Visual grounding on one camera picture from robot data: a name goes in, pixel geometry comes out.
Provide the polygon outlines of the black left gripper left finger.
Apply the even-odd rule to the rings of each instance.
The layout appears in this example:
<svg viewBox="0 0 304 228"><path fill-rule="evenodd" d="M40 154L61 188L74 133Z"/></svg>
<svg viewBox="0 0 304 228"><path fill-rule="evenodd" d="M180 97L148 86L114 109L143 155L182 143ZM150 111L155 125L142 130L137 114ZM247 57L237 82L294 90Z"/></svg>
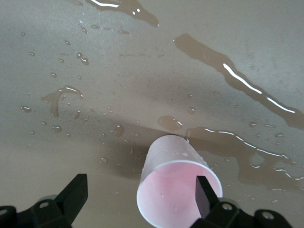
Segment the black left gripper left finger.
<svg viewBox="0 0 304 228"><path fill-rule="evenodd" d="M0 207L2 228L71 228L88 199L86 174L77 174L54 198L43 199L27 210L14 206Z"/></svg>

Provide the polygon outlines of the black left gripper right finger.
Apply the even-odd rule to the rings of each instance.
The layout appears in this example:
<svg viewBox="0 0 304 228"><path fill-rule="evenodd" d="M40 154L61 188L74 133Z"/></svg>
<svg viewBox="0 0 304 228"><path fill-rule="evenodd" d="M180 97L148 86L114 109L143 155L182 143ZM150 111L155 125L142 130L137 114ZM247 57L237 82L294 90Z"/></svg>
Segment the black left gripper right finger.
<svg viewBox="0 0 304 228"><path fill-rule="evenodd" d="M234 203L218 198L205 176L196 177L195 200L200 218L192 228L290 228L278 212L259 209L251 216Z"/></svg>

